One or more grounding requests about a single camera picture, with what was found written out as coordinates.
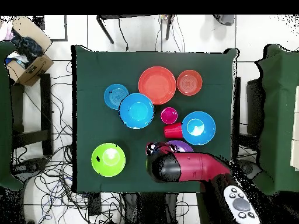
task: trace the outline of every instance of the light blue bowl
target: light blue bowl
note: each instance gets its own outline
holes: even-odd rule
[[[111,109],[117,110],[121,101],[128,96],[128,90],[121,84],[112,84],[104,92],[104,101]]]
[[[212,140],[216,132],[215,121],[203,111],[188,114],[182,122],[184,139],[193,145],[204,145]]]
[[[132,93],[120,103],[119,116],[129,128],[141,129],[152,121],[154,105],[144,94]]]

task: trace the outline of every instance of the table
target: table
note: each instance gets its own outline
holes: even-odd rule
[[[156,183],[145,169],[145,146],[148,142],[167,141],[163,135],[164,123],[160,113],[164,107],[174,107],[178,121],[192,111],[205,111],[215,120],[215,137],[206,145],[194,146],[196,152],[208,152],[230,159],[231,103],[233,86],[232,62],[236,49],[226,54],[164,53],[164,52],[92,52],[79,45],[72,46],[74,81],[74,122],[77,133],[77,160],[73,170],[74,190],[78,192],[196,192],[198,181]],[[184,96],[178,90],[166,104],[155,106],[152,123],[143,129],[129,129],[119,119],[118,112],[104,103],[105,89],[123,84],[130,93],[138,92],[138,80],[149,67],[168,68],[175,78],[186,69],[198,71],[203,78],[201,91]],[[126,166],[115,177],[98,175],[91,165],[93,150],[105,142],[119,145],[126,154]]]
[[[107,36],[107,38],[109,39],[109,41],[111,42],[111,44],[114,44],[114,41],[111,38],[107,29],[105,28],[102,20],[131,18],[131,17],[137,17],[137,16],[149,16],[149,15],[97,15],[96,20],[97,20],[98,24],[100,25],[100,27],[102,28],[105,35]],[[169,31],[171,28],[171,18],[172,18],[172,15],[168,15],[167,28],[166,28],[166,40],[168,40],[168,38],[169,38]]]

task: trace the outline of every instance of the magenta cup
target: magenta cup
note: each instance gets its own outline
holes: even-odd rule
[[[165,124],[173,124],[178,119],[178,113],[172,107],[167,107],[162,110],[161,120]]]

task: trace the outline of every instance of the red cup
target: red cup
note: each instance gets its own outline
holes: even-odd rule
[[[174,123],[164,126],[165,138],[183,138],[182,123]]]

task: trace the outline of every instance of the green bowl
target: green bowl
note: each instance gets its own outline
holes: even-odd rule
[[[118,145],[104,143],[92,152],[91,164],[98,174],[113,177],[124,169],[126,156]]]

